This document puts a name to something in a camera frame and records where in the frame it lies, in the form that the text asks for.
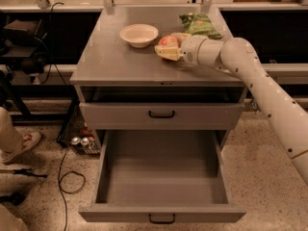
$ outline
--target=white bowl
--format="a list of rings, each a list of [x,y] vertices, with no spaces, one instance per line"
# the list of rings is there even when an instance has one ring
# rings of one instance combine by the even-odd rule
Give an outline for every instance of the white bowl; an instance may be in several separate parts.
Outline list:
[[[133,24],[122,29],[121,38],[135,48],[144,48],[157,36],[157,28],[146,24]]]

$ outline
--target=drawer handle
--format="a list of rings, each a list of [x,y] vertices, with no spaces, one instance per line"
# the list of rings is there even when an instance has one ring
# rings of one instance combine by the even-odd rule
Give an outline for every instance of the drawer handle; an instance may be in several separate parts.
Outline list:
[[[172,111],[171,114],[167,114],[167,115],[162,115],[162,114],[155,114],[152,111],[148,111],[148,115],[151,118],[173,118],[175,115],[175,112]]]
[[[149,214],[148,215],[148,220],[152,223],[152,224],[173,224],[175,222],[175,214],[172,214],[172,220],[169,221],[158,221],[158,220],[153,220],[152,219],[152,215]]]

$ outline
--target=floor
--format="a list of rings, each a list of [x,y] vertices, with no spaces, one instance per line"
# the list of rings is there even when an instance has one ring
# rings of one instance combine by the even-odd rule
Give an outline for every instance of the floor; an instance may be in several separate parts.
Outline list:
[[[38,147],[22,155],[15,164],[0,166],[1,169],[30,167],[33,173],[48,175],[44,179],[0,174],[0,193],[20,191],[26,196],[19,206],[11,203],[4,205],[22,218],[31,231],[64,230],[64,201],[58,188],[58,173],[66,152],[61,175],[75,170],[86,177],[86,185],[80,192],[64,194],[68,208],[66,230],[308,230],[307,186],[298,176],[262,113],[244,112],[222,153],[233,202],[247,211],[237,223],[87,223],[78,214],[78,208],[90,205],[98,157],[61,148],[56,143],[60,124],[16,128],[20,132],[40,130],[44,135]],[[75,191],[82,184],[82,177],[69,174],[62,186],[67,191]]]

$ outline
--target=green plastic package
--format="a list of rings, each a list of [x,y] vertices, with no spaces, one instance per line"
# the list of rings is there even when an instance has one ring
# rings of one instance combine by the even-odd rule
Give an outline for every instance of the green plastic package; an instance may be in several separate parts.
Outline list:
[[[221,35],[213,26],[212,21],[205,13],[187,13],[180,15],[185,33],[190,35],[204,35],[209,39],[221,39]]]

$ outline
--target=drawer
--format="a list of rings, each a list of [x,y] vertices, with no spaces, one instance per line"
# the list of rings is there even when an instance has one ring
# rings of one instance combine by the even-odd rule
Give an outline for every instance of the drawer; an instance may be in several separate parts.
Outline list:
[[[236,222],[213,131],[114,130],[105,133],[86,221]]]
[[[237,124],[239,103],[81,103],[92,129],[229,130]]]

